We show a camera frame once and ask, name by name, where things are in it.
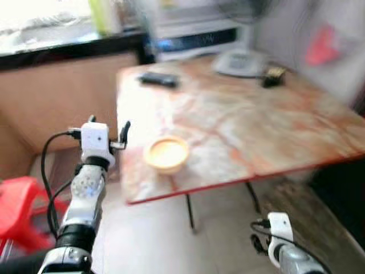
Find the red chair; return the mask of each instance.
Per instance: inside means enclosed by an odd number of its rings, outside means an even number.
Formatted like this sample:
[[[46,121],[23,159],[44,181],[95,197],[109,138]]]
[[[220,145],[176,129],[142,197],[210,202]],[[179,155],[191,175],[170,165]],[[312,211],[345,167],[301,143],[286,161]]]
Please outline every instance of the red chair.
[[[14,240],[27,253],[52,247],[52,241],[38,232],[31,224],[32,204],[36,198],[48,201],[45,190],[36,178],[21,177],[3,181],[0,184],[0,238]],[[65,213],[67,204],[55,201],[55,207]]]

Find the floor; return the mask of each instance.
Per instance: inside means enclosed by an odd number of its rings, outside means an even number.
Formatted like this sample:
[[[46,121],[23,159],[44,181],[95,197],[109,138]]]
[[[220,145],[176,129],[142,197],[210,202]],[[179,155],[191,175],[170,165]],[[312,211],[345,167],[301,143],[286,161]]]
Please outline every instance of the floor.
[[[193,194],[192,203],[196,234],[184,196],[127,206],[120,184],[109,184],[93,251],[95,273],[278,273],[250,243],[249,223],[259,216],[243,184]]]

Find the wooden panel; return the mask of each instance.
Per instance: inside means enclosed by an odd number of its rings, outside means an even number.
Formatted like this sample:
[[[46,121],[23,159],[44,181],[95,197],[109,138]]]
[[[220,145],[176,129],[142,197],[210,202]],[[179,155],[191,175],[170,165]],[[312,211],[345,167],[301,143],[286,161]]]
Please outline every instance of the wooden panel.
[[[126,53],[1,73],[0,109],[35,152],[52,134],[80,127],[91,114],[116,138],[116,73],[136,63]],[[62,137],[50,151],[75,145]]]
[[[0,179],[27,175],[33,154],[0,113]]]

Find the black remote control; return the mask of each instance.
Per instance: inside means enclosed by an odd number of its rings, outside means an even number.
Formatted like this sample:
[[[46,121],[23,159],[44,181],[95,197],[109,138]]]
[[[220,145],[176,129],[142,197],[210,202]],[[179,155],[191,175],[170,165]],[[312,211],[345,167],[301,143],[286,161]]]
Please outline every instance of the black remote control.
[[[177,76],[172,74],[162,74],[156,72],[145,72],[139,77],[141,83],[160,84],[165,87],[177,87]]]

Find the red table edge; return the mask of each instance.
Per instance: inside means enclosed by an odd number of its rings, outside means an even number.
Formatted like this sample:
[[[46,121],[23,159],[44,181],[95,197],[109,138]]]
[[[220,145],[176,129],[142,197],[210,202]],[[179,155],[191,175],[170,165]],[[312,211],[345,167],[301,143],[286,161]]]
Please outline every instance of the red table edge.
[[[198,191],[211,190],[211,189],[215,189],[215,188],[219,188],[219,187],[230,186],[230,185],[233,185],[233,184],[244,183],[244,182],[251,181],[251,180],[259,180],[259,179],[270,178],[270,177],[273,177],[273,176],[283,175],[283,174],[290,173],[290,172],[303,171],[303,170],[308,170],[308,169],[311,169],[311,168],[318,168],[318,167],[330,166],[332,164],[350,162],[350,161],[357,160],[357,159],[360,159],[360,158],[363,158],[363,157],[365,157],[365,152],[361,153],[361,154],[358,154],[358,155],[348,157],[348,158],[329,160],[329,161],[321,163],[321,164],[312,164],[312,165],[308,165],[306,167],[294,168],[294,169],[291,169],[291,170],[280,171],[280,172],[276,172],[276,173],[272,173],[272,174],[268,174],[268,175],[255,175],[252,178],[239,179],[239,180],[235,180],[235,181],[231,181],[231,182],[227,182],[227,183],[212,184],[212,185],[209,185],[209,186],[194,188],[194,189],[191,189],[191,190],[176,191],[174,193],[155,196],[155,197],[151,197],[151,198],[147,198],[147,199],[143,199],[143,200],[138,200],[138,201],[132,201],[131,202],[131,201],[126,200],[126,204],[128,206],[134,206],[136,204],[152,202],[152,201],[171,198],[171,197],[180,196],[180,195],[192,194],[192,193],[195,193],[195,192],[198,192]]]

